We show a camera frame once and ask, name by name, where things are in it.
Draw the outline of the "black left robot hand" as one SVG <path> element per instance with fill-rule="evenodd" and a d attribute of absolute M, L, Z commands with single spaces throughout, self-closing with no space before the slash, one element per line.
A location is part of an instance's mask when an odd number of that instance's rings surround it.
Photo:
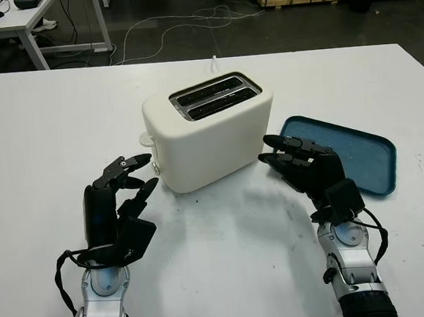
<path fill-rule="evenodd" d="M 147 199 L 157 186 L 158 179 L 146 182 L 130 174 L 148 163 L 150 153 L 125 158 L 119 156 L 103 169 L 102 175 L 84 189 L 83 210 L 85 237 L 90 249 L 112 245 L 125 222 L 137 218 L 147 205 Z M 134 197 L 116 206 L 116 194 L 120 190 L 136 190 Z"/>

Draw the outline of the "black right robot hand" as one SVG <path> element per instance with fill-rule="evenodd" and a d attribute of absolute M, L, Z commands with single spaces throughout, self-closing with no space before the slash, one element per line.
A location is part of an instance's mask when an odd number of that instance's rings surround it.
<path fill-rule="evenodd" d="M 307 138 L 269 134 L 263 138 L 274 152 L 261 153 L 259 160 L 294 190 L 306 194 L 315 208 L 328 206 L 325 190 L 346 177 L 338 154 Z"/>

